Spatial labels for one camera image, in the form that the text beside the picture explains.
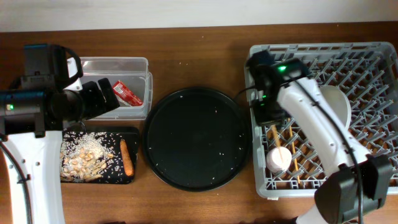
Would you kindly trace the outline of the orange carrot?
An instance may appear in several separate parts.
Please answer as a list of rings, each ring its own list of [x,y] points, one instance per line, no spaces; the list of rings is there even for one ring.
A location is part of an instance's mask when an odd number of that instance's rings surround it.
[[[131,177],[134,175],[134,165],[130,158],[127,144],[126,144],[125,140],[123,140],[123,139],[120,141],[120,149],[121,149],[121,155],[122,155],[125,174],[127,176]]]

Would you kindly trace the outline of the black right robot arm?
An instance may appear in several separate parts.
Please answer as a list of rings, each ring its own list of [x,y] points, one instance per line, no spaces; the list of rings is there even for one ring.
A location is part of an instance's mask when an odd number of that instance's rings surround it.
[[[315,205],[296,223],[344,223],[384,206],[393,175],[385,155],[373,156],[345,128],[322,96],[308,67],[298,58],[275,62],[266,50],[252,54],[246,68],[257,98],[252,111],[260,126],[287,117],[300,126],[315,148],[327,180],[315,191]]]

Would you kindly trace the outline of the red sauce packet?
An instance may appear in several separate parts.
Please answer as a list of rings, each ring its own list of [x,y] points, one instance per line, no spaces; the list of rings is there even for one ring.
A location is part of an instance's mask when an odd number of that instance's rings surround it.
[[[116,96],[122,99],[130,106],[142,106],[143,101],[136,96],[121,80],[113,85],[113,91]]]

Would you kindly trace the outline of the grey plate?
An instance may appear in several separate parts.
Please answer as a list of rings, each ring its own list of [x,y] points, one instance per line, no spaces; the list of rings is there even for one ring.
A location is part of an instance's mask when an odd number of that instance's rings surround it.
[[[349,129],[351,105],[348,97],[337,86],[325,85],[320,87],[320,91],[326,102],[344,124],[345,129]]]

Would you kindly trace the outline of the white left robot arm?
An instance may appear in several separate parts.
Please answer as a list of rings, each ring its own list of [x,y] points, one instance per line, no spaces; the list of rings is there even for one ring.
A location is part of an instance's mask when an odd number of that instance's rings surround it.
[[[1,150],[9,164],[14,223],[64,223],[63,131],[118,107],[107,78],[87,82],[80,91],[1,92]]]

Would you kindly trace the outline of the wooden chopstick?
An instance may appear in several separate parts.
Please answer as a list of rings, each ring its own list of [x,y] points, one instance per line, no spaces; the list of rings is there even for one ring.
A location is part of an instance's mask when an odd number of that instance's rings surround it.
[[[282,153],[282,150],[281,150],[281,145],[280,145],[280,141],[279,141],[279,136],[278,136],[276,125],[273,124],[271,126],[271,130],[272,130],[272,133],[273,133],[273,137],[274,137],[276,148],[278,148],[278,152],[279,152],[279,155],[280,155],[281,163],[283,164],[284,163],[284,158],[283,158],[283,153]]]
[[[292,127],[291,127],[291,125],[289,126],[289,136],[290,136],[291,138],[293,137],[293,132],[292,132]],[[295,153],[296,153],[296,150],[295,150],[295,143],[294,143],[294,141],[292,141],[291,147],[292,147],[292,152],[293,152],[293,154],[295,154]],[[295,171],[299,171],[298,164],[297,164],[297,159],[294,159],[294,167],[295,167]],[[296,176],[296,178],[297,178],[297,183],[300,185],[300,184],[301,184],[301,181],[300,181],[299,175]]]

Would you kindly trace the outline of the pink plastic cup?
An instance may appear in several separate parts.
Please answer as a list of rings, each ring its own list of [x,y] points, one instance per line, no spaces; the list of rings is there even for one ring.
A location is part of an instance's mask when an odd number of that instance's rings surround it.
[[[292,153],[286,147],[275,147],[266,156],[266,167],[272,173],[285,172],[291,165]]]

